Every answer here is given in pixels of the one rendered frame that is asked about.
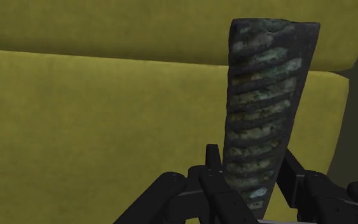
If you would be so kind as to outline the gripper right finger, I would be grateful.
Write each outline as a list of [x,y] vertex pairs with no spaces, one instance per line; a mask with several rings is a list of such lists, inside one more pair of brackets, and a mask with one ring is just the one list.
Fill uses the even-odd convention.
[[321,172],[304,169],[286,150],[277,184],[298,223],[358,224],[358,181],[342,188]]

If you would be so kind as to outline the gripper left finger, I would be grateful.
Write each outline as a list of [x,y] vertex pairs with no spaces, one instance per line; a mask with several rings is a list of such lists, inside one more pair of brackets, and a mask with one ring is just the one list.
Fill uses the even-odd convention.
[[258,224],[238,192],[222,174],[219,148],[206,146],[204,165],[188,175],[164,172],[125,210],[114,224]]

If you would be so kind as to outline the yellow-green sofa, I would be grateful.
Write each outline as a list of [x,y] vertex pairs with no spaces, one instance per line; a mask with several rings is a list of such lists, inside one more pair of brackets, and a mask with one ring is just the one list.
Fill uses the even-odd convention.
[[358,0],[0,0],[0,224],[113,224],[222,144],[234,18],[318,22],[289,149],[326,173]]

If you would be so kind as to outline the dark ridged green-patterned remote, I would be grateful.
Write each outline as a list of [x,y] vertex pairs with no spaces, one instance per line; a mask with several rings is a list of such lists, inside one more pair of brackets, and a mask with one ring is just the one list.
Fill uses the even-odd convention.
[[223,174],[258,219],[289,144],[319,31],[317,22],[276,18],[230,25]]

